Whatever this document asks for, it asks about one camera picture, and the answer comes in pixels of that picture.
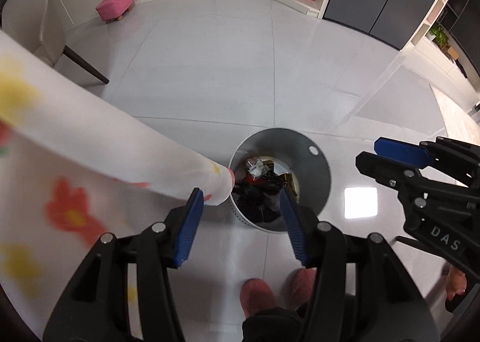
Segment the person right hand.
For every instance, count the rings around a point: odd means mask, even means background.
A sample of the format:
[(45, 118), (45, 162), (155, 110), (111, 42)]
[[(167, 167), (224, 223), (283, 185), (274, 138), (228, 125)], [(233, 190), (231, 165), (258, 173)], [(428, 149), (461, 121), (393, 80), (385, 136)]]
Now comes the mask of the person right hand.
[(452, 301), (455, 296), (463, 296), (467, 288), (467, 279), (463, 271), (450, 265), (446, 280), (447, 300)]

